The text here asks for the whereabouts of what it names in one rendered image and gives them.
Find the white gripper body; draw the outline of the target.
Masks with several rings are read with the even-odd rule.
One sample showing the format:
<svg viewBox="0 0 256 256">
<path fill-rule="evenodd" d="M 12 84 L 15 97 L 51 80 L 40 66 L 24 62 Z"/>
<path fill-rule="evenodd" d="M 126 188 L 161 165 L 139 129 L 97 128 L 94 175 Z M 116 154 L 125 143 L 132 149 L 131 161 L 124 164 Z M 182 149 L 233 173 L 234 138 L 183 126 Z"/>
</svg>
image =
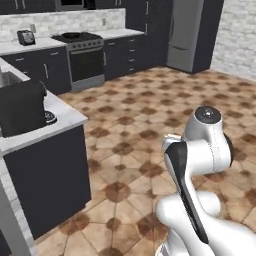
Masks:
<svg viewBox="0 0 256 256">
<path fill-rule="evenodd" d="M 181 137 L 175 134 L 166 134 L 162 140 L 162 150 L 165 151 L 172 143 L 180 142 Z"/>
</svg>

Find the black frying pan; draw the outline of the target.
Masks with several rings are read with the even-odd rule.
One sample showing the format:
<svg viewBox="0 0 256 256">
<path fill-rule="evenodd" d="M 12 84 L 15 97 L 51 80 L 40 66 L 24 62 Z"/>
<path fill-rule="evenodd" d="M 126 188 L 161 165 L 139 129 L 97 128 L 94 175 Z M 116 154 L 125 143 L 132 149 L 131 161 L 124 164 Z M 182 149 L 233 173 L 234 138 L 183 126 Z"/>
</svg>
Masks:
<svg viewBox="0 0 256 256">
<path fill-rule="evenodd" d="M 81 32 L 66 32 L 66 33 L 63 33 L 62 36 L 67 39 L 75 39 L 75 38 L 79 38 L 81 34 L 82 34 Z"/>
</svg>

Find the dark base cupboards with drawers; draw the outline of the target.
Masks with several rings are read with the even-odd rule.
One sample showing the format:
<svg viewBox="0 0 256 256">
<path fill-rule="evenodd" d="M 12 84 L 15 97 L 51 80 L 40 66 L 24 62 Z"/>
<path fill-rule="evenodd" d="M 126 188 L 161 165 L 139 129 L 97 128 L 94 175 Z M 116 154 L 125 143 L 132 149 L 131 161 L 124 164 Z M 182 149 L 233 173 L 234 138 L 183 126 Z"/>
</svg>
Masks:
<svg viewBox="0 0 256 256">
<path fill-rule="evenodd" d="M 154 36 L 134 35 L 104 41 L 105 79 L 162 66 L 167 46 Z"/>
</svg>

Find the grey steel fridge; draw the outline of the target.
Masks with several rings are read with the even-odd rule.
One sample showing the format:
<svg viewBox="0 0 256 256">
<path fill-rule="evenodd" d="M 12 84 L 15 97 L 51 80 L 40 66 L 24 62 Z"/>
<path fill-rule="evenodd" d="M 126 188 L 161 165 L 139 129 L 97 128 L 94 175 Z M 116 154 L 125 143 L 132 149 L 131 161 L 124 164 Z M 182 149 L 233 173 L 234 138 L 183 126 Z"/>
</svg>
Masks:
<svg viewBox="0 0 256 256">
<path fill-rule="evenodd" d="M 167 65 L 191 72 L 204 0 L 173 0 Z"/>
</svg>

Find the steel range with oven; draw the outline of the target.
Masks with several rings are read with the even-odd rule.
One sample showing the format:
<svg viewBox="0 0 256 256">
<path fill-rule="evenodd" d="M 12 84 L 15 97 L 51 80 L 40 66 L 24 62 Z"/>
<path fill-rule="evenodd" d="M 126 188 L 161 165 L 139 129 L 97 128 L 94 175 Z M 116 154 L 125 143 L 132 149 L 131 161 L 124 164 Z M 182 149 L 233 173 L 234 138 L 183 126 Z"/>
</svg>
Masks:
<svg viewBox="0 0 256 256">
<path fill-rule="evenodd" d="M 81 33 L 75 39 L 64 38 L 63 33 L 52 36 L 52 39 L 66 44 L 71 88 L 75 92 L 102 86 L 105 81 L 103 38 L 89 32 Z"/>
</svg>

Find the dark tall cupboard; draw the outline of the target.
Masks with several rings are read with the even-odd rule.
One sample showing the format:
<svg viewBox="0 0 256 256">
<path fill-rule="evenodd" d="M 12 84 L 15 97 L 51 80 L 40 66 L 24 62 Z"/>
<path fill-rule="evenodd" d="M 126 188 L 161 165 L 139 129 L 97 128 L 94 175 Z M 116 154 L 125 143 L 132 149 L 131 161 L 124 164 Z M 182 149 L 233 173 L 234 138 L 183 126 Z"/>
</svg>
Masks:
<svg viewBox="0 0 256 256">
<path fill-rule="evenodd" d="M 126 27 L 144 33 L 143 65 L 164 66 L 173 0 L 125 0 L 125 9 Z"/>
</svg>

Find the dark island cabinet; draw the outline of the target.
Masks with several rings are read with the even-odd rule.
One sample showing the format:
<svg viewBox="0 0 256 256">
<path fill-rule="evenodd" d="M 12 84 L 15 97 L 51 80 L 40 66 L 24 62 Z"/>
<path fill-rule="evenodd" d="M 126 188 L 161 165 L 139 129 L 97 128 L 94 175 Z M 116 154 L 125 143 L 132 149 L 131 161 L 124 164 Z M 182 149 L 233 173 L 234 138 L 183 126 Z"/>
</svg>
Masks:
<svg viewBox="0 0 256 256">
<path fill-rule="evenodd" d="M 34 238 L 91 200 L 84 129 L 79 126 L 4 157 Z"/>
</svg>

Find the dark base cupboards with doors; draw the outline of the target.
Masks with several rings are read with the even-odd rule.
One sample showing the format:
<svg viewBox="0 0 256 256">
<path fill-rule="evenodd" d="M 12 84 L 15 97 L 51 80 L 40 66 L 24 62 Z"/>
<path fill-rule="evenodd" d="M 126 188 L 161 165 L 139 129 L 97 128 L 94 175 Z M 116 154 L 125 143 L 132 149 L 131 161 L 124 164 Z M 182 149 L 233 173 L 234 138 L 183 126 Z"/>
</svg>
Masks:
<svg viewBox="0 0 256 256">
<path fill-rule="evenodd" d="M 2 55 L 9 64 L 33 80 L 42 81 L 55 95 L 71 90 L 68 56 L 65 47 Z"/>
</svg>

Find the black coffee machine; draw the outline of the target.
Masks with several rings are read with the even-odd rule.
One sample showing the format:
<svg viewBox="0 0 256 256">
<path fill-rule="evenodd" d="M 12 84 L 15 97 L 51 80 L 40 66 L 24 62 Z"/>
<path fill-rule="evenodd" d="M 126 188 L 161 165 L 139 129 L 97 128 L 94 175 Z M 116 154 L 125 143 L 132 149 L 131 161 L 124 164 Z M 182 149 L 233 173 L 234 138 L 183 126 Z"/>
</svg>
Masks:
<svg viewBox="0 0 256 256">
<path fill-rule="evenodd" d="M 46 110 L 47 91 L 41 81 L 28 80 L 0 89 L 0 130 L 4 138 L 28 133 L 57 122 Z"/>
</svg>

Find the dark range hood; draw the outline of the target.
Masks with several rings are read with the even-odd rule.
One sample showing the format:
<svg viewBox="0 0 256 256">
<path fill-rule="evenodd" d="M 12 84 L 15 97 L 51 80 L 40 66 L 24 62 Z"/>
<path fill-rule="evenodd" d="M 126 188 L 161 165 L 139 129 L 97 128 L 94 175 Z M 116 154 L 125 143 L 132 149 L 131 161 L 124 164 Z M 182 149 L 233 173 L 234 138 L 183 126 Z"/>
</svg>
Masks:
<svg viewBox="0 0 256 256">
<path fill-rule="evenodd" d="M 94 10 L 95 0 L 55 0 L 57 11 Z"/>
</svg>

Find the steel sink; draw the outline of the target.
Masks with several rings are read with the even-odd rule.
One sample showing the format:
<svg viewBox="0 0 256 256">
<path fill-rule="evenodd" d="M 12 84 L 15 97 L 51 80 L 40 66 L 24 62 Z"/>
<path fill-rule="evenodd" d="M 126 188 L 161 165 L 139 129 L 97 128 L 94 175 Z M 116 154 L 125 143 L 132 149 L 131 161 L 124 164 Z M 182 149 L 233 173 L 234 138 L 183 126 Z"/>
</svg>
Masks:
<svg viewBox="0 0 256 256">
<path fill-rule="evenodd" d="M 21 83 L 22 79 L 13 74 L 10 71 L 2 73 L 2 78 L 0 79 L 0 88 L 11 86 L 13 84 Z"/>
</svg>

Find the black toaster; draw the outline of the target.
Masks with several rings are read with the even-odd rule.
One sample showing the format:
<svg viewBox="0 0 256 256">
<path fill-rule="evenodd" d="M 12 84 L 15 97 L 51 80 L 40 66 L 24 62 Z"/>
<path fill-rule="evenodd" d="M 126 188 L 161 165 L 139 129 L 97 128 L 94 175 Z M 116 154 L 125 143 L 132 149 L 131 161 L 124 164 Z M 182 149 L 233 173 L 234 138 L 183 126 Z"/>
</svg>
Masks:
<svg viewBox="0 0 256 256">
<path fill-rule="evenodd" d="M 18 41 L 23 46 L 35 45 L 35 37 L 30 30 L 19 30 L 17 32 Z"/>
</svg>

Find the dark wall cupboards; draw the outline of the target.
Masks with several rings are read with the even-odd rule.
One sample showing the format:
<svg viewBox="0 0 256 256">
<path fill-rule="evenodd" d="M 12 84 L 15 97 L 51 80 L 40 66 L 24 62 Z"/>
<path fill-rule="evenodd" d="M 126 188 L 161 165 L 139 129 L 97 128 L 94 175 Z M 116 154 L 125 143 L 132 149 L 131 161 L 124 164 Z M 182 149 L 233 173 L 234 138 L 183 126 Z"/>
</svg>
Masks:
<svg viewBox="0 0 256 256">
<path fill-rule="evenodd" d="M 119 8 L 124 0 L 95 0 L 96 9 Z M 0 0 L 0 15 L 61 12 L 55 0 Z"/>
</svg>

